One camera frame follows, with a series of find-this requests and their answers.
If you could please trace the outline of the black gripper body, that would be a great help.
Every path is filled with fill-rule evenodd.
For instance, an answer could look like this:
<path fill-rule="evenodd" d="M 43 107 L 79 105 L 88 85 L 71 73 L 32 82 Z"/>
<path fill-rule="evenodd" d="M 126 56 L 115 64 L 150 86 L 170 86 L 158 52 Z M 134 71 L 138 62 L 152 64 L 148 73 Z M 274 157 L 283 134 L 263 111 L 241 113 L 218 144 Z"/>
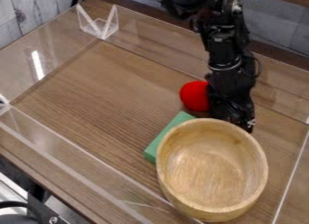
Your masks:
<path fill-rule="evenodd" d="M 233 61 L 210 60 L 211 73 L 204 76 L 208 82 L 207 97 L 224 98 L 227 101 L 251 99 L 255 84 L 255 59 L 253 55 L 239 55 Z"/>

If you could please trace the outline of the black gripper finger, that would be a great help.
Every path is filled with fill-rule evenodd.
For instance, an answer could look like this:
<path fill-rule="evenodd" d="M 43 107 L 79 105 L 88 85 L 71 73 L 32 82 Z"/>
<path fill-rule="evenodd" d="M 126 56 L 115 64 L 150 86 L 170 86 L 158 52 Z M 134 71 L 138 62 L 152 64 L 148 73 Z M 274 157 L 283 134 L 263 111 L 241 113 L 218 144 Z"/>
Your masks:
<path fill-rule="evenodd" d="M 208 97 L 210 115 L 219 120 L 230 120 L 229 102 L 224 98 Z"/>
<path fill-rule="evenodd" d="M 227 101 L 227 117 L 226 120 L 235 126 L 241 127 L 247 133 L 253 132 L 254 120 L 254 105 L 253 101 Z"/>

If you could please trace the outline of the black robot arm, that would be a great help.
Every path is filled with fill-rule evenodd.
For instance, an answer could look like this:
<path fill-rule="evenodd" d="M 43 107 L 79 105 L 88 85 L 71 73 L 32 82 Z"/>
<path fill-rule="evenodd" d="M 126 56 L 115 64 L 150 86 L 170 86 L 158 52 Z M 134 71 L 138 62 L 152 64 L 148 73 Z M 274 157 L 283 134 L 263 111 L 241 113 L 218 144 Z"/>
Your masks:
<path fill-rule="evenodd" d="M 212 118 L 245 131 L 254 127 L 251 90 L 261 68 L 249 49 L 241 0 L 158 0 L 167 12 L 190 24 L 208 53 L 204 95 Z"/>

